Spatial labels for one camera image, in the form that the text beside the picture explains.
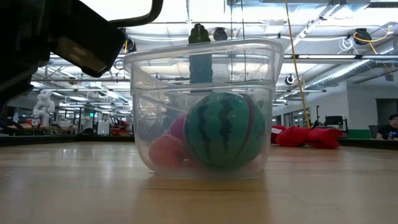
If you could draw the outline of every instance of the person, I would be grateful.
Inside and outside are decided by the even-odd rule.
[[[398,114],[389,117],[389,124],[380,126],[376,139],[388,140],[398,138]]]

